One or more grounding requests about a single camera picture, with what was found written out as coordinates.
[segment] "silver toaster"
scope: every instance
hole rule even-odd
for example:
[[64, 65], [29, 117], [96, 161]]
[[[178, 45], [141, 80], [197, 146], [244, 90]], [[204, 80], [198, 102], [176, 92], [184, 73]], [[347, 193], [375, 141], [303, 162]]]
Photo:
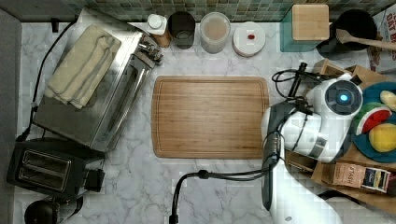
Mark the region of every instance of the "silver toaster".
[[144, 31], [102, 12], [83, 8], [62, 58], [90, 25], [97, 25], [121, 41], [115, 60], [82, 109], [43, 97], [33, 123], [86, 147], [109, 151], [118, 143], [125, 121], [151, 70], [163, 55]]

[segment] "yellow fruit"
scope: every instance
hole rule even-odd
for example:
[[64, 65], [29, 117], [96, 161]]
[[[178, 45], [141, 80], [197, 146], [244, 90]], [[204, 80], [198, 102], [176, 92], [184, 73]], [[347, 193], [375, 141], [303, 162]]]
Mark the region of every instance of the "yellow fruit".
[[396, 149], [396, 125], [383, 123], [375, 126], [369, 133], [370, 143], [378, 152]]
[[396, 112], [396, 94], [391, 91], [381, 91], [380, 98], [382, 103], [389, 109]]

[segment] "white lid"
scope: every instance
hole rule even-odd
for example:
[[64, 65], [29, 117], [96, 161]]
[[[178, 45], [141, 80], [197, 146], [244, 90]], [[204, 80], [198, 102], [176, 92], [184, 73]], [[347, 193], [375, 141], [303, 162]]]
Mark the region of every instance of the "white lid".
[[259, 24], [247, 21], [233, 33], [233, 48], [241, 56], [250, 57], [259, 52], [265, 44], [265, 32]]
[[163, 16], [151, 14], [148, 16], [146, 31], [153, 35], [163, 35], [166, 29], [167, 19]]
[[227, 40], [231, 30], [230, 20], [224, 14], [211, 12], [202, 18], [200, 29], [204, 41], [217, 44]]

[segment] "blue light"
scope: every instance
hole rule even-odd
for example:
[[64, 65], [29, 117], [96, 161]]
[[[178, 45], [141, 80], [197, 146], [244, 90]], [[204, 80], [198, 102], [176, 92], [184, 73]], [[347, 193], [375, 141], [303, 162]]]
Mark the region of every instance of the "blue light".
[[340, 99], [341, 99], [342, 101], [347, 101], [347, 95], [341, 95], [341, 96], [340, 96]]

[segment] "wooden spoon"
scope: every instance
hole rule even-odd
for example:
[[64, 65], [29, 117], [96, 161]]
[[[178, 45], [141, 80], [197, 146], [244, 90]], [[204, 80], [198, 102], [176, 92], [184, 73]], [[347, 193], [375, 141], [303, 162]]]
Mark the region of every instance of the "wooden spoon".
[[363, 45], [368, 45], [368, 46], [374, 46], [378, 47], [381, 49], [393, 49], [396, 50], [396, 44], [395, 43], [390, 43], [387, 41], [379, 41], [379, 40], [371, 40], [371, 39], [363, 39], [363, 38], [357, 38], [353, 35], [351, 35], [348, 31], [346, 30], [341, 30], [337, 29], [336, 34], [338, 39], [342, 44], [348, 43], [348, 42], [355, 42], [355, 43], [360, 43]]

